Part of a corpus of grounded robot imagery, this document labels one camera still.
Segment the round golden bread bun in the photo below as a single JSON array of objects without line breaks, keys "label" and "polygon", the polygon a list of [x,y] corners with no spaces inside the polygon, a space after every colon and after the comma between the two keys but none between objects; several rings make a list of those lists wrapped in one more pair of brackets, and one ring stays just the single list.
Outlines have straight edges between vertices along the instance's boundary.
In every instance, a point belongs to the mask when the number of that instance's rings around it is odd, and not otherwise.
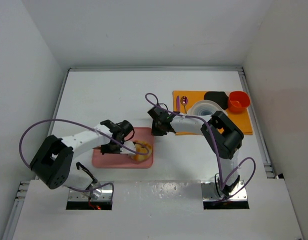
[{"label": "round golden bread bun", "polygon": [[137,154],[131,156],[132,160],[140,163],[148,160],[151,157],[153,151],[151,144],[140,140],[136,140],[133,143],[135,145],[135,151]]}]

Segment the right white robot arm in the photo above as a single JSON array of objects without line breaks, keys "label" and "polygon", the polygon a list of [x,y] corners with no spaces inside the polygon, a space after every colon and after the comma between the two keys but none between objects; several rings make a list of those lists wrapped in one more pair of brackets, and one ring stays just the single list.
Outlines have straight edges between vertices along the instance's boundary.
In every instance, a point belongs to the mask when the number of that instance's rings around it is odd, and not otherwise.
[{"label": "right white robot arm", "polygon": [[238,151],[244,134],[227,115],[222,111],[206,116],[184,115],[158,106],[152,107],[148,114],[153,120],[154,136],[180,132],[204,136],[216,155],[220,191],[228,197],[240,180]]}]

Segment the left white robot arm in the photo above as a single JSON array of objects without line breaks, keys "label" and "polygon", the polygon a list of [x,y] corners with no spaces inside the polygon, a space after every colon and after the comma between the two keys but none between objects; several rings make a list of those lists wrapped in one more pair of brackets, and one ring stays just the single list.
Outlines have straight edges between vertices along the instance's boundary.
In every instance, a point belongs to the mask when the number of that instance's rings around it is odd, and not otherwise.
[{"label": "left white robot arm", "polygon": [[77,157],[94,148],[101,154],[134,154],[135,146],[125,138],[133,132],[130,122],[102,121],[86,131],[57,138],[48,136],[38,149],[29,167],[49,189],[60,186],[78,192],[91,189],[97,180]]}]

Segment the metal spatula with wooden handle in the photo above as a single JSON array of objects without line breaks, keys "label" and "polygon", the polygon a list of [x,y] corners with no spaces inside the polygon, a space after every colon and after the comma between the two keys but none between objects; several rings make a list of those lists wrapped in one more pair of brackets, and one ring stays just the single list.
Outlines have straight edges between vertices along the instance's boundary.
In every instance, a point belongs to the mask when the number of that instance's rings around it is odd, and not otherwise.
[{"label": "metal spatula with wooden handle", "polygon": [[135,144],[132,141],[126,141],[120,149],[121,154],[134,156],[136,153]]}]

